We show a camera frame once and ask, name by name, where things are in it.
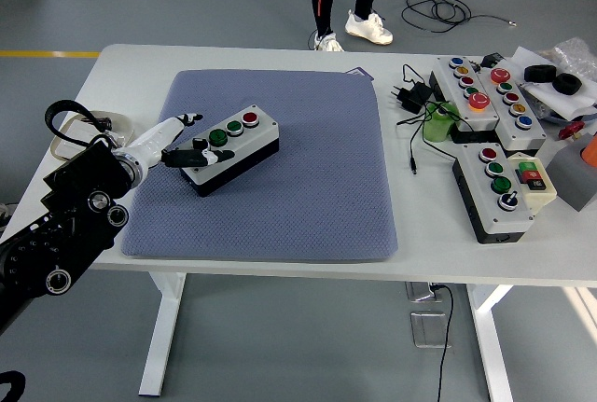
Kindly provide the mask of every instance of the green cup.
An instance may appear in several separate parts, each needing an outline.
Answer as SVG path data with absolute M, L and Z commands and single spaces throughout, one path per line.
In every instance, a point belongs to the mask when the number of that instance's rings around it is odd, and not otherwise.
M 441 143 L 448 138 L 452 125 L 458 120 L 458 108 L 448 102 L 431 103 L 425 108 L 423 138 Z

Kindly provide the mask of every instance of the table leg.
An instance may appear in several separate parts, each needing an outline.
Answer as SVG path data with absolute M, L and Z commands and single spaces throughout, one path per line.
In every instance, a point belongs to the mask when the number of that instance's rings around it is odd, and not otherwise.
M 161 393 L 166 373 L 168 354 L 187 274 L 176 272 L 150 272 L 149 274 L 161 292 L 161 303 L 147 354 L 139 395 L 158 396 Z
M 492 402 L 512 402 L 513 400 L 492 314 L 492 307 L 510 288 L 512 285 L 470 284 L 467 286 L 481 359 L 485 368 L 485 378 Z

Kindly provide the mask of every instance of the white table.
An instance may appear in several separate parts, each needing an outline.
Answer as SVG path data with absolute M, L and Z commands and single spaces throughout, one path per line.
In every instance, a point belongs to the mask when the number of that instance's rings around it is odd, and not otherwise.
M 471 308 L 492 401 L 511 401 L 492 306 L 512 285 L 597 287 L 593 231 L 597 205 L 577 213 L 560 199 L 546 206 L 517 243 L 480 245 L 468 221 L 451 172 L 451 161 L 425 146 L 414 153 L 418 174 L 410 172 L 413 128 L 396 127 L 412 116 L 390 93 L 404 86 L 407 63 L 429 77 L 431 55 L 323 53 L 292 50 L 221 49 L 114 45 L 102 52 L 76 100 L 90 110 L 122 113 L 136 134 L 158 119 L 170 85 L 188 69 L 268 69 L 346 72 L 360 66 L 375 80 L 382 139 L 398 236 L 398 252 L 383 262 L 308 264 L 216 260 L 142 259 L 124 256 L 120 237 L 103 252 L 95 269 L 149 271 L 162 303 L 146 363 L 140 395 L 159 395 L 186 273 L 361 279 L 468 284 Z M 564 142 L 549 139 L 538 157 L 547 165 Z M 453 145 L 444 143 L 450 151 Z M 49 189 L 42 178 L 60 163 L 49 153 L 27 188 L 6 236 L 45 213 L 39 202 Z M 125 206 L 133 192 L 121 199 Z

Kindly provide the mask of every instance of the gray floor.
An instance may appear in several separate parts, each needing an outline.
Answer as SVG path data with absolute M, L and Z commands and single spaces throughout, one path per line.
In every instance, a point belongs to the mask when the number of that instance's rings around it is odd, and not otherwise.
M 511 55 L 517 46 L 550 49 L 575 36 L 597 51 L 595 0 L 463 1 L 473 15 L 518 26 L 474 19 L 430 34 L 400 19 L 405 0 L 376 0 L 395 34 L 389 47 L 343 33 L 354 0 L 335 0 L 332 24 L 350 51 Z M 313 29 L 309 0 L 0 0 L 0 50 L 99 51 L 114 43 L 306 49 Z M 45 108 L 76 97 L 93 63 L 0 57 L 1 202 L 19 200 L 47 149 Z M 409 314 L 419 309 L 404 288 L 191 277 L 162 399 L 434 400 L 440 353 L 414 347 Z M 487 400 L 464 288 L 453 289 L 442 400 Z M 89 272 L 66 296 L 35 301 L 0 338 L 0 370 L 27 375 L 24 401 L 136 400 L 158 304 L 144 274 Z M 448 309 L 445 301 L 437 306 Z M 561 289 L 516 288 L 494 316 L 515 400 L 594 399 L 597 348 Z

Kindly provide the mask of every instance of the gray mat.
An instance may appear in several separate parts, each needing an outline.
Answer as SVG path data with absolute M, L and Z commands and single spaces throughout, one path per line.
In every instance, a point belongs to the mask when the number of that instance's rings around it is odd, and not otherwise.
M 175 78 L 160 120 L 204 119 L 178 144 L 257 104 L 280 151 L 206 198 L 158 165 L 137 190 L 129 256 L 235 260 L 384 259 L 397 250 L 375 92 L 341 73 L 202 70 Z

